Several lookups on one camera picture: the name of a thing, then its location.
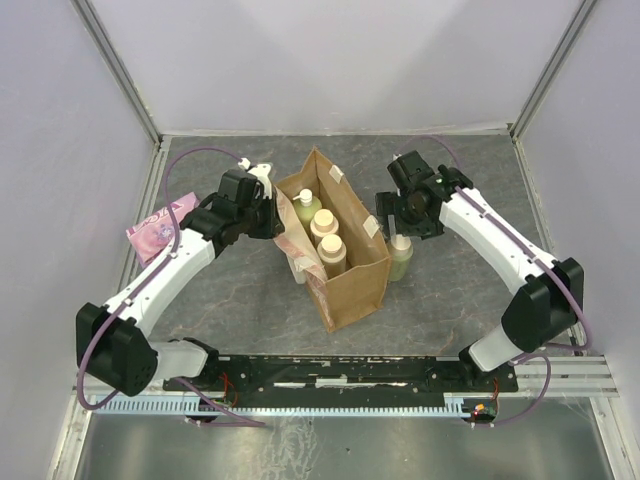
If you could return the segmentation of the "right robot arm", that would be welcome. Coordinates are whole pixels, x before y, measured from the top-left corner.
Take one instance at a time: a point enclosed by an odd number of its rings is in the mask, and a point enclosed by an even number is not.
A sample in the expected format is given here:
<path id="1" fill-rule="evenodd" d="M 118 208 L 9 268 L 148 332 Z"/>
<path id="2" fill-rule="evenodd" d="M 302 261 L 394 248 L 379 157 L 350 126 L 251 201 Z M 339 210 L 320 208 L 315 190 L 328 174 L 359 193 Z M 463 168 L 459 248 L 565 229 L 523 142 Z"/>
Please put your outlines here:
<path id="1" fill-rule="evenodd" d="M 387 170 L 396 186 L 375 196 L 376 213 L 392 260 L 407 263 L 411 240 L 451 230 L 498 274 L 512 299 L 500 323 L 463 349 L 459 382 L 478 391 L 494 370 L 557 347 L 556 337 L 585 325 L 584 270 L 573 258 L 563 261 L 538 248 L 492 208 L 459 169 L 432 169 L 417 151 L 397 155 Z"/>

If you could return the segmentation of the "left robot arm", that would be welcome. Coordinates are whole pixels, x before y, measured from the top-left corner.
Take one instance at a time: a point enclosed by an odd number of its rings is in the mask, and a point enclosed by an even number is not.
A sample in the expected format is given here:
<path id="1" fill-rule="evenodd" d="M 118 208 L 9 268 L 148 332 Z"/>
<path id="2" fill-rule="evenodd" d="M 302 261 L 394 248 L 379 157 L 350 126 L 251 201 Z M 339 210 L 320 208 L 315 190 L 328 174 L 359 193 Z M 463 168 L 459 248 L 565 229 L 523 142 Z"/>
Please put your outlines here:
<path id="1" fill-rule="evenodd" d="M 216 350 L 194 339 L 152 343 L 149 336 L 177 294 L 242 235 L 271 240 L 283 233 L 268 163 L 223 174 L 219 188 L 182 220 L 178 237 L 126 288 L 76 315 L 80 377 L 91 375 L 127 396 L 155 380 L 186 377 L 199 390 L 215 387 Z"/>

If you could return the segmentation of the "green bottle cream cap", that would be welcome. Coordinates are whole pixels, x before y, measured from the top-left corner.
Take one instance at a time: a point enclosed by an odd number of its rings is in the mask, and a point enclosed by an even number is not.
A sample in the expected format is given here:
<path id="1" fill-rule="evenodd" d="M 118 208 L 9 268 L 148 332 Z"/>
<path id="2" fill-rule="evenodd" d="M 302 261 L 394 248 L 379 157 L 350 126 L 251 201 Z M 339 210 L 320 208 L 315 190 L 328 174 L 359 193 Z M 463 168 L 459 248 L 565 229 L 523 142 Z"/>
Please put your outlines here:
<path id="1" fill-rule="evenodd" d="M 388 249 L 392 260 L 389 281 L 396 282 L 401 280 L 408 270 L 413 255 L 411 239 L 401 234 L 395 234 L 390 238 Z"/>

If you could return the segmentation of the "green pump bottle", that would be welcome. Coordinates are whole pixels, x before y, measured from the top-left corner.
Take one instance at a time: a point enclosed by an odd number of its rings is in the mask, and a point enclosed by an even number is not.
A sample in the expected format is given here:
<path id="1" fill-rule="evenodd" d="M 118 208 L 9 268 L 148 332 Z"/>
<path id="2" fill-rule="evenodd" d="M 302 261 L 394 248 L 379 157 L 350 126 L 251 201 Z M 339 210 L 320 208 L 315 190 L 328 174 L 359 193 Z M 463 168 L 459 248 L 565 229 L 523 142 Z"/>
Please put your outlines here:
<path id="1" fill-rule="evenodd" d="M 308 235 L 311 234 L 310 225 L 317 211 L 322 209 L 320 199 L 310 189 L 302 189 L 293 198 L 295 213 Z"/>

